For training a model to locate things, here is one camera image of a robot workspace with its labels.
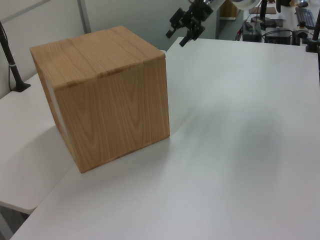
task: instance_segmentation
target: box lid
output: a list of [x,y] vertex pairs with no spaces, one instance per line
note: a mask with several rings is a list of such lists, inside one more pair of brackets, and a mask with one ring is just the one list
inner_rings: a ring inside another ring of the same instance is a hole
[[124,26],[35,46],[30,51],[55,91],[165,57]]

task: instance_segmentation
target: black box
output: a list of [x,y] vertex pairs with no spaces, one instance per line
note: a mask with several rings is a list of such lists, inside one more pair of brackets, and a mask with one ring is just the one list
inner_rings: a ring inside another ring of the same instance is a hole
[[290,45],[292,33],[287,28],[267,27],[265,29],[264,42],[267,44],[284,44]]
[[244,42],[261,42],[261,27],[259,22],[248,22],[252,29],[248,30],[246,23],[242,24],[242,41]]

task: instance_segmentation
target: wooden box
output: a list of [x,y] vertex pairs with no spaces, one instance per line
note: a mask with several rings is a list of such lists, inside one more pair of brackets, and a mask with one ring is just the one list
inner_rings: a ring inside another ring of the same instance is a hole
[[30,50],[81,173],[170,136],[165,55],[125,27]]

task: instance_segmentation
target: robotic arm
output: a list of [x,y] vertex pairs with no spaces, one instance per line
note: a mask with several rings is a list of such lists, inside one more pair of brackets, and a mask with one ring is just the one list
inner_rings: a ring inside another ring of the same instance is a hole
[[183,11],[179,8],[170,19],[171,29],[166,33],[168,38],[175,33],[177,29],[186,27],[188,29],[186,36],[180,42],[183,47],[190,40],[196,40],[205,30],[201,25],[202,22],[214,12],[210,4],[214,0],[194,0],[191,3],[188,11]]

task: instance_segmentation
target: office desk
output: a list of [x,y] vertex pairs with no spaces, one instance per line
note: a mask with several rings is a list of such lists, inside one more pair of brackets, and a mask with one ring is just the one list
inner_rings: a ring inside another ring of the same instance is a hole
[[[310,9],[313,18],[315,21],[317,21],[319,9],[320,9],[320,3],[317,0],[310,0],[308,3],[309,6],[306,7],[306,9]],[[268,3],[268,7],[276,7],[275,3]],[[296,7],[295,6],[281,6],[281,13],[276,14],[267,14],[266,17],[271,18],[271,19],[282,19],[284,17],[285,19],[283,20],[283,28],[293,30],[294,27],[298,25],[298,19],[296,16]],[[249,11],[246,10],[243,12],[243,20],[246,20],[249,16]],[[255,14],[251,14],[248,18],[248,22],[250,22],[251,18],[254,17]]]
[[319,240],[317,55],[180,41],[166,53],[171,137],[72,166],[12,240]]
[[74,162],[38,75],[27,82],[0,99],[0,205],[31,214]]

